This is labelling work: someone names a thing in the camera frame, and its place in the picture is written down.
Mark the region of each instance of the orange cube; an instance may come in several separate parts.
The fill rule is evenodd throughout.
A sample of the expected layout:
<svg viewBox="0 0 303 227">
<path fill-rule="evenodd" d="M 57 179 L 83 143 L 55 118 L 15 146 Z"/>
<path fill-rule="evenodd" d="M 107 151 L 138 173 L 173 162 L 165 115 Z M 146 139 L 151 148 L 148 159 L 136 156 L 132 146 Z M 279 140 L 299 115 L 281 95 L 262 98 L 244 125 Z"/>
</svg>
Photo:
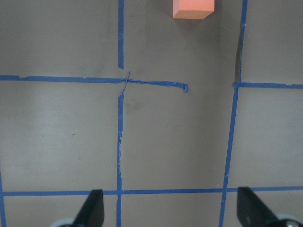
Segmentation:
<svg viewBox="0 0 303 227">
<path fill-rule="evenodd" d="M 214 0 L 173 0 L 175 19 L 204 19 L 214 12 Z"/>
</svg>

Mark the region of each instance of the gray floor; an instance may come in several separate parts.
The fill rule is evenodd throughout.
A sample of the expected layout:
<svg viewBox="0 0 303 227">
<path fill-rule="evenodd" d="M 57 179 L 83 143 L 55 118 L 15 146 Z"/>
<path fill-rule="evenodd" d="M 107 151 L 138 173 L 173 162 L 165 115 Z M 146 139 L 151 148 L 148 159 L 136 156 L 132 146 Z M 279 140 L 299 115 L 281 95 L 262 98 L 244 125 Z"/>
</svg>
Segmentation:
<svg viewBox="0 0 303 227">
<path fill-rule="evenodd" d="M 303 83 L 302 3 L 249 0 L 242 81 Z M 202 21 L 172 19 L 172 1 L 125 2 L 124 70 L 118 1 L 0 3 L 0 74 L 168 80 L 128 84 L 124 190 L 222 188 L 242 0 L 217 0 Z M 0 81 L 5 192 L 116 190 L 117 101 L 123 84 Z M 303 91 L 240 88 L 229 187 L 300 186 Z M 302 191 L 258 192 L 303 219 Z M 122 197 L 122 226 L 217 226 L 222 193 Z M 73 217 L 84 196 L 6 196 L 8 227 Z M 240 226 L 236 193 L 224 226 Z M 116 196 L 105 196 L 106 227 Z"/>
</svg>

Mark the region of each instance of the block's top face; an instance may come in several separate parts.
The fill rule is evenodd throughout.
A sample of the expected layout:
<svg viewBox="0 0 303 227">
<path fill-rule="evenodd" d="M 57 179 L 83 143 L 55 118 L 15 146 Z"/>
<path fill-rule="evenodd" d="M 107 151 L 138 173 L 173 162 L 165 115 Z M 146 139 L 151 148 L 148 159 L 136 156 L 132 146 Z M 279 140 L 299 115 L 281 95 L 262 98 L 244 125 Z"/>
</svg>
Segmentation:
<svg viewBox="0 0 303 227">
<path fill-rule="evenodd" d="M 179 10 L 214 11 L 214 0 L 177 0 L 176 3 Z"/>
</svg>

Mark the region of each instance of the blue grid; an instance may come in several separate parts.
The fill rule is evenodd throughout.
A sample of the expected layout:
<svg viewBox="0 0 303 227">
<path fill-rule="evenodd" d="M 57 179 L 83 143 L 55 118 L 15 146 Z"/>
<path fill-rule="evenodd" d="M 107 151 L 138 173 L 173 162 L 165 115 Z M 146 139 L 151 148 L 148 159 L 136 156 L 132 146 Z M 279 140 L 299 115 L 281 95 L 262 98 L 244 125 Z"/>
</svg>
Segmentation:
<svg viewBox="0 0 303 227">
<path fill-rule="evenodd" d="M 118 0 L 118 67 L 124 68 L 124 0 Z M 239 62 L 239 81 L 234 84 L 234 95 L 232 102 L 232 114 L 230 123 L 230 132 L 228 139 L 227 155 L 225 162 L 225 172 L 223 188 L 200 188 L 200 189 L 159 189 L 159 190 L 123 190 L 122 177 L 120 169 L 120 156 L 121 156 L 121 139 L 123 131 L 123 104 L 124 104 L 124 90 L 118 97 L 118 141 L 117 141 L 117 190 L 104 191 L 105 195 L 116 195 L 117 208 L 116 208 L 116 226 L 121 227 L 121 211 L 122 211 L 122 196 L 123 195 L 137 195 L 137 194 L 183 194 L 183 193 L 221 193 L 221 209 L 219 216 L 219 227 L 223 226 L 225 203 L 227 193 L 237 192 L 237 188 L 228 188 L 229 169 L 232 156 L 232 142 L 234 135 L 234 126 L 236 121 L 237 102 L 239 97 L 240 87 L 254 87 L 254 88 L 281 88 L 281 89 L 303 89 L 303 84 L 277 84 L 277 83 L 247 83 L 241 82 L 241 66 L 242 66 L 242 51 L 244 44 L 244 33 L 246 27 L 246 13 L 248 7 L 248 0 L 243 0 L 242 15 L 241 15 L 241 49 L 240 49 L 240 62 Z M 149 84 L 166 87 L 177 87 L 188 91 L 188 85 L 171 81 L 141 81 L 133 79 L 117 79 L 117 78 L 77 78 L 77 77 L 41 77 L 30 76 L 20 78 L 19 76 L 2 75 L 2 81 L 43 81 L 43 82 L 74 82 L 74 83 L 136 83 L 136 84 Z M 274 192 L 274 191 L 303 191 L 303 186 L 288 186 L 288 187 L 255 187 L 252 188 L 255 192 Z M 4 192 L 2 189 L 2 178 L 0 173 L 0 217 L 2 227 L 6 227 L 4 197 L 6 196 L 73 196 L 73 195 L 88 195 L 90 191 L 50 191 L 50 192 Z"/>
</svg>

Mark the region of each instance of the block's front face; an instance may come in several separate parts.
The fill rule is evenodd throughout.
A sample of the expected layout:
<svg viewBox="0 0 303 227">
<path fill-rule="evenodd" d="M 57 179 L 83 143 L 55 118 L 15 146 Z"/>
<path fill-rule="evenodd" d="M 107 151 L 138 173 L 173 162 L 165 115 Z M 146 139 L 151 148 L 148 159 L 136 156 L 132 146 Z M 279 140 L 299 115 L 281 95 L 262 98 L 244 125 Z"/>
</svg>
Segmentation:
<svg viewBox="0 0 303 227">
<path fill-rule="evenodd" d="M 173 18 L 204 19 L 214 12 L 214 0 L 174 0 Z"/>
</svg>

